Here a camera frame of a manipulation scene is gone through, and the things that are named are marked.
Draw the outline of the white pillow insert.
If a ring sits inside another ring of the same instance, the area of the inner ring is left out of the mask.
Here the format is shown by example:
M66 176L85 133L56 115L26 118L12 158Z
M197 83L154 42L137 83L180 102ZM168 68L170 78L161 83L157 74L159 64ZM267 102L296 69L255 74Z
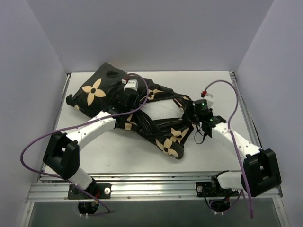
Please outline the white pillow insert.
M141 110L152 120L181 118L183 115L183 110L172 99L146 103Z

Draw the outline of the black pillowcase with beige flowers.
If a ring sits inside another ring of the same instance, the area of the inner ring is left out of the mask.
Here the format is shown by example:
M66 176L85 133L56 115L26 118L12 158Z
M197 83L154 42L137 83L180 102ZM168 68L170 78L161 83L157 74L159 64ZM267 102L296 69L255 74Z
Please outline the black pillowcase with beige flowers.
M70 94L66 97L66 103L93 118L112 105L118 94L124 90L122 79L138 81L139 105L172 99L183 110L183 115L181 118L152 120L140 109L135 113L121 116L116 127L134 131L154 144L165 155L181 159L184 155L185 142L193 131L193 124L184 114L186 107L192 101L187 95L178 94L171 88L156 84L152 79L141 79L109 63L104 63L74 95Z

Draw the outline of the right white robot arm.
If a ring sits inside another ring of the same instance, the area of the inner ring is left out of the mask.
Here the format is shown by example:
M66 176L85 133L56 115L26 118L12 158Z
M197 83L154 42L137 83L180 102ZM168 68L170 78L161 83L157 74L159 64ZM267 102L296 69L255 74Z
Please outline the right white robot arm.
M207 100L191 101L185 116L203 132L203 137L218 141L238 158L240 171L227 170L217 174L210 183L212 193L221 195L227 189L236 189L256 197L281 185L275 152L254 145L232 129L221 116L214 116Z

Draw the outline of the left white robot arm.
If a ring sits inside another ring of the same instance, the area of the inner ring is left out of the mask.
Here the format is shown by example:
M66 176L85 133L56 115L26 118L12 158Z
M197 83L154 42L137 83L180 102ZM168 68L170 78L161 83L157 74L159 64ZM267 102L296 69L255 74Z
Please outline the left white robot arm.
M91 198L95 194L96 183L80 167L80 152L98 136L113 130L120 121L121 113L138 107L138 97L137 91L127 88L115 105L100 111L87 125L51 135L43 162L62 179L78 186L80 195Z

